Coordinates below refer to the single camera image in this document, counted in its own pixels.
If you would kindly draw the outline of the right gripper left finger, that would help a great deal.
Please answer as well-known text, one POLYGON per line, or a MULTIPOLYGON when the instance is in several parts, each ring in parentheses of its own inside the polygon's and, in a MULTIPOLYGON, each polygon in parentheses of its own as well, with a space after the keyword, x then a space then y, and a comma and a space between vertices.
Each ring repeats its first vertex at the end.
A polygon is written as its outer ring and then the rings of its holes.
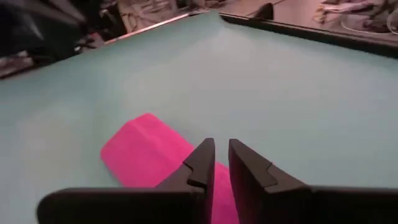
POLYGON ((204 139, 153 188, 68 188, 37 206, 39 224, 211 224, 215 141, 204 139))

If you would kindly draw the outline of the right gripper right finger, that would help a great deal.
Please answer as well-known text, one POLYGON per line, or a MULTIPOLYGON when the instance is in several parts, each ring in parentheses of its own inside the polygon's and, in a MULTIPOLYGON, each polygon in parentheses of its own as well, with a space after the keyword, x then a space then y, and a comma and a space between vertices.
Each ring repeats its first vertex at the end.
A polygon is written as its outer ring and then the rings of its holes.
POLYGON ((240 224, 398 224, 398 189, 308 185, 238 139, 228 154, 240 224))

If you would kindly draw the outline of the magenta towel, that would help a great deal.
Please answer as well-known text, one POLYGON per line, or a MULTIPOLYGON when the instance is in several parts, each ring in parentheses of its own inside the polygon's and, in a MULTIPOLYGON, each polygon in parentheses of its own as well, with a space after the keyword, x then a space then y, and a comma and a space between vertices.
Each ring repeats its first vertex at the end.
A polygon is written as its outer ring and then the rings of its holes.
MULTIPOLYGON (((101 149, 101 159, 123 187, 155 187, 194 147, 153 114, 125 123, 101 149)), ((229 169, 215 163, 211 224, 239 224, 229 169)))

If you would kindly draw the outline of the green table mat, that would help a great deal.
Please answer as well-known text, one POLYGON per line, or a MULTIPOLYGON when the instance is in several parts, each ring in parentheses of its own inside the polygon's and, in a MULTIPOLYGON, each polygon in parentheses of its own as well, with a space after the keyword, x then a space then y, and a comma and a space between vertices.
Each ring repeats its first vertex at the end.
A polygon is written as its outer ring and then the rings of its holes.
POLYGON ((0 224, 117 186, 100 150, 144 113, 223 164, 236 138, 308 184, 398 188, 398 60, 210 12, 0 81, 0 224))

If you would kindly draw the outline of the black metal table frame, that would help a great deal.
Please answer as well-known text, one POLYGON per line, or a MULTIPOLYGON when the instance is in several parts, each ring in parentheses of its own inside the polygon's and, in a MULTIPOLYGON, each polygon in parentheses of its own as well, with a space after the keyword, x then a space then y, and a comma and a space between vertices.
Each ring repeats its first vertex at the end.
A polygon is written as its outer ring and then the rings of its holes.
POLYGON ((228 69, 264 73, 267 68, 300 67, 330 72, 361 69, 398 75, 398 38, 318 29, 264 16, 242 17, 219 12, 189 13, 166 24, 120 36, 82 56, 49 60, 38 68, 52 76, 82 77, 87 73, 137 73, 165 65, 172 72, 197 72, 219 65, 228 69))

